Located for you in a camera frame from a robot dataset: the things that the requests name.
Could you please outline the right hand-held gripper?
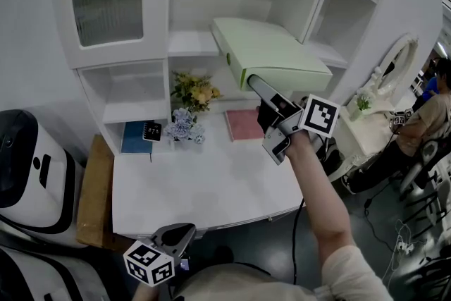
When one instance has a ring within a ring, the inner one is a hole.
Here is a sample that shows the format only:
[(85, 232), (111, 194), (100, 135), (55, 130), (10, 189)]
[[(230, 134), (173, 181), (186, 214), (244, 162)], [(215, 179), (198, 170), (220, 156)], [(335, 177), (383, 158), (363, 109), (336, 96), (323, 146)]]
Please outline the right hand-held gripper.
[(323, 138), (332, 137), (340, 111), (337, 104), (313, 94), (307, 97), (305, 104), (293, 103), (255, 74), (248, 77), (247, 84), (281, 117), (276, 127), (268, 129), (263, 140), (263, 148), (276, 164), (284, 161), (291, 135), (295, 133), (306, 130)]

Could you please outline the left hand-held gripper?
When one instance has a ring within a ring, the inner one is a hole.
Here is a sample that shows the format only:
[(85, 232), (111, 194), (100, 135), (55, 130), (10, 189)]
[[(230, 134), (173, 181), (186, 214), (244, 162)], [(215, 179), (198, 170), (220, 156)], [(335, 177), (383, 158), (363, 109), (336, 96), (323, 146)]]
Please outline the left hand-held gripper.
[(151, 239), (136, 240), (123, 254), (127, 273), (150, 287), (169, 281), (196, 233), (193, 223), (174, 223), (158, 229)]

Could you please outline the light green folder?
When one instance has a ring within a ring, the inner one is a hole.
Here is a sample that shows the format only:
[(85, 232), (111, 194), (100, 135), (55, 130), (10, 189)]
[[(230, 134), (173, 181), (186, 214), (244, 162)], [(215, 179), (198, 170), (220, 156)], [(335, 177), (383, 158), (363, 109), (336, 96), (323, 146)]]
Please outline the light green folder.
[(211, 32), (237, 86), (257, 75), (281, 92), (322, 92), (332, 72), (285, 28), (243, 18), (215, 18)]

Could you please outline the white shelf cabinet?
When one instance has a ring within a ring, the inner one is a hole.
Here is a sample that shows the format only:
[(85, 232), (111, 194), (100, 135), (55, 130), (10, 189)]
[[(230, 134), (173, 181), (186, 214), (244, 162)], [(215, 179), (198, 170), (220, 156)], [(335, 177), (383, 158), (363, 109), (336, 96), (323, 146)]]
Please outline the white shelf cabinet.
[(226, 68), (214, 37), (216, 18), (244, 18), (287, 30), (331, 73), (333, 99), (381, 0), (52, 0), (68, 66), (114, 154), (125, 125), (167, 123), (176, 106), (173, 72), (207, 74), (222, 97), (220, 113), (257, 102)]

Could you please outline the person's right forearm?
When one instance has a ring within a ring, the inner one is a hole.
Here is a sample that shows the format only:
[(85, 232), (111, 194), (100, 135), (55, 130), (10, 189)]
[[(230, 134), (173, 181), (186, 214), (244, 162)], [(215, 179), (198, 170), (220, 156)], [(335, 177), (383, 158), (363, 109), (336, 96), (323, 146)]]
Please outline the person's right forearm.
[(308, 133), (290, 136), (286, 156), (306, 204), (322, 263), (342, 247), (353, 245), (350, 215), (329, 181), (311, 145)]

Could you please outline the white desk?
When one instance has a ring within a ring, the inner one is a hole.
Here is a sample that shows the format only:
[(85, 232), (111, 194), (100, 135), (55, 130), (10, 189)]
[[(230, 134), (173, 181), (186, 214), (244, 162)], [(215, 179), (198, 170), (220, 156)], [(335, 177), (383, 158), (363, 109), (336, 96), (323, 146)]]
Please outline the white desk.
[(115, 158), (115, 233), (139, 238), (182, 222), (209, 230), (298, 208), (302, 193), (288, 161), (276, 165), (261, 140), (233, 142), (222, 113), (199, 122), (205, 129), (202, 145), (182, 143), (171, 152)]

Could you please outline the yellow flower bouquet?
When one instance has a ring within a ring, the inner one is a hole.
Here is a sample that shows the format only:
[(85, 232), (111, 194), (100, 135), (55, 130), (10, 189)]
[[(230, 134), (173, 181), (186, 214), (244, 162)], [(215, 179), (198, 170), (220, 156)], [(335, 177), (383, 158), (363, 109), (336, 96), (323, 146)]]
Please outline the yellow flower bouquet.
[(220, 90), (211, 84), (210, 75), (173, 71), (173, 81), (171, 96), (190, 113), (208, 111), (211, 101), (222, 97)]

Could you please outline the brown cardboard box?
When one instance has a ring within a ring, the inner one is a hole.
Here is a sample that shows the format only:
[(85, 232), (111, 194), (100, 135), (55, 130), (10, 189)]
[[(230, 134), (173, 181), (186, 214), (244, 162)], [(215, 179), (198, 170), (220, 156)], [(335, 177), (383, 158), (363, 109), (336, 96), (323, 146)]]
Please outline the brown cardboard box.
[(121, 237), (113, 232), (112, 187), (114, 155), (101, 135), (95, 135), (82, 179), (77, 216), (77, 241), (117, 251)]

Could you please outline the small potted plant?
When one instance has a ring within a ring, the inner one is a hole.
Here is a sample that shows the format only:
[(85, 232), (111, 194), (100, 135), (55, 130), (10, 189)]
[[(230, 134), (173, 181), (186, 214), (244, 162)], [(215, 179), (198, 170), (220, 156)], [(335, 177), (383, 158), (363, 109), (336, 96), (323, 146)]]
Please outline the small potted plant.
[(363, 115), (363, 112), (369, 110), (373, 104), (373, 95), (366, 88), (361, 88), (357, 92), (357, 108), (359, 110), (357, 118)]

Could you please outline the black spiral notepad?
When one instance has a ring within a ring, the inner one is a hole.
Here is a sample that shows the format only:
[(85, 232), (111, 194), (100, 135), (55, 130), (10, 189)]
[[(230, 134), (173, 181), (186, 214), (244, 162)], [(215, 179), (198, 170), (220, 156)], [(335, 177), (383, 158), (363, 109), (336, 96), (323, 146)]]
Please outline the black spiral notepad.
[(159, 142), (161, 140), (162, 125), (153, 121), (145, 121), (142, 131), (142, 139), (147, 142)]

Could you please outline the blue notebook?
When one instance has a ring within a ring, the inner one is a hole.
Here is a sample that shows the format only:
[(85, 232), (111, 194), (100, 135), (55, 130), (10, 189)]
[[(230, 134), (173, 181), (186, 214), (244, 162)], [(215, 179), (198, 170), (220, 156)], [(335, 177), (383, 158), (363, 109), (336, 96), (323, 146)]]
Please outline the blue notebook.
[(121, 142), (121, 154), (151, 154), (153, 143), (143, 139), (144, 121), (127, 122)]

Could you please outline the white vanity table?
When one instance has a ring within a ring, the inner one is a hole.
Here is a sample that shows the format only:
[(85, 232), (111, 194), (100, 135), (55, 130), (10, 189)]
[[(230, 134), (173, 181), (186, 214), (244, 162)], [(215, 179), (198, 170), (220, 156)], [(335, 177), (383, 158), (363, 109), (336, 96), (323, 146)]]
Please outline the white vanity table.
[(333, 137), (344, 159), (340, 167), (328, 176), (331, 182), (338, 180), (354, 167), (361, 166), (384, 149), (393, 135), (387, 115), (377, 112), (361, 115), (352, 121), (347, 108), (341, 108)]

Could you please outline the oval vanity mirror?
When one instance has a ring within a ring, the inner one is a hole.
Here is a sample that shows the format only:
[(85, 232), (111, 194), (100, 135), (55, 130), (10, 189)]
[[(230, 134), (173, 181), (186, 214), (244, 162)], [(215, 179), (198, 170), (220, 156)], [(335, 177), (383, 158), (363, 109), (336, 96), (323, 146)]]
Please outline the oval vanity mirror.
[(407, 33), (401, 36), (387, 51), (380, 65), (374, 68), (373, 89), (377, 95), (394, 92), (400, 81), (411, 68), (418, 39)]

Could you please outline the white black robot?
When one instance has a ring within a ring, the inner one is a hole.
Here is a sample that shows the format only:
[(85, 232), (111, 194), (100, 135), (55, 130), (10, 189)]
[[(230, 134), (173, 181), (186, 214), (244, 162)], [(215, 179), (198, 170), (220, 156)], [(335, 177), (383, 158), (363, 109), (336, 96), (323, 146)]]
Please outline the white black robot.
[(0, 246), (0, 301), (110, 301), (110, 297), (87, 262)]
[(0, 221), (44, 242), (82, 248), (77, 216), (84, 172), (33, 114), (0, 111)]

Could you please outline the black office chair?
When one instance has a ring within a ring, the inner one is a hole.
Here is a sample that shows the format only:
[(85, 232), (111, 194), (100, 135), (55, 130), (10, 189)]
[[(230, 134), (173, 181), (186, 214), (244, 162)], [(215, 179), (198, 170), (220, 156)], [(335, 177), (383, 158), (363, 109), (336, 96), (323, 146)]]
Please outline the black office chair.
[(431, 180), (428, 172), (450, 152), (451, 136), (429, 140), (422, 145), (414, 157), (413, 165), (400, 184), (400, 201), (405, 200), (415, 188), (423, 190)]

